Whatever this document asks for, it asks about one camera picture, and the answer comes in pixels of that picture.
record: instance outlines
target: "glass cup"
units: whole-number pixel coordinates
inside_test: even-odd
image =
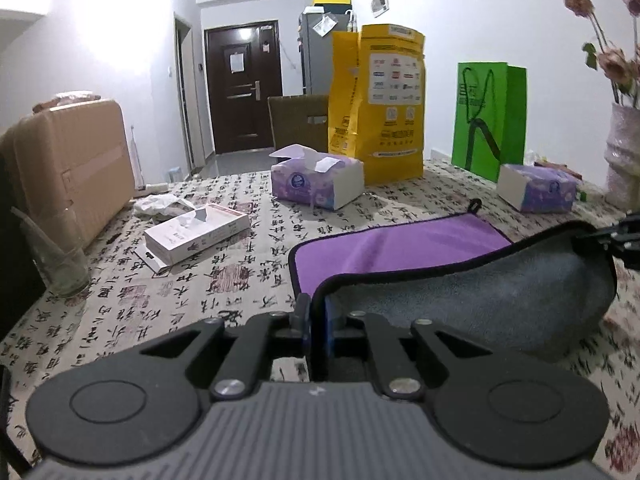
[[[20,228],[36,267],[53,294],[71,298],[87,288],[91,278],[89,265],[71,206],[24,218]]]

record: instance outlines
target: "green paper bag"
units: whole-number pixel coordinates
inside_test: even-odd
[[[459,63],[455,166],[496,182],[501,164],[522,164],[527,70],[507,63]]]

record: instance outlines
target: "tablecloth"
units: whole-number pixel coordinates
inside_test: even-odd
[[[66,301],[44,295],[0,344],[0,362],[13,375],[9,434],[33,462],[39,457],[24,409],[42,381],[206,317],[237,326],[259,312],[291,310],[287,254],[304,240],[462,212],[472,198],[482,199],[479,216],[513,241],[571,219],[605,226],[622,215],[603,202],[576,203],[569,214],[523,215],[496,195],[494,184],[440,162],[426,162],[421,178],[368,188],[337,212],[274,199],[268,172],[193,180],[171,191],[196,205],[215,202],[245,212],[252,227],[154,274],[134,253],[150,221],[127,207],[110,222],[88,250],[93,279],[87,293]],[[610,424],[595,462],[616,478],[635,479],[640,282],[636,272],[616,266],[619,288],[609,312],[560,365],[588,377],[609,399]],[[274,375],[306,380],[304,362],[283,362]]]

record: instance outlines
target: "purple tissue box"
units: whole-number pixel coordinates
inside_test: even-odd
[[[571,211],[578,180],[564,171],[503,164],[497,192],[523,213]]]
[[[355,158],[319,153],[299,144],[271,156],[290,157],[271,167],[271,192],[278,198],[336,210],[364,191],[364,166]]]

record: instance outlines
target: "tile floor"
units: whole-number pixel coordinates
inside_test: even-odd
[[[211,155],[206,166],[196,173],[199,173],[201,178],[215,178],[221,175],[270,170],[276,163],[276,159],[269,156],[271,152],[273,148],[214,154]]]

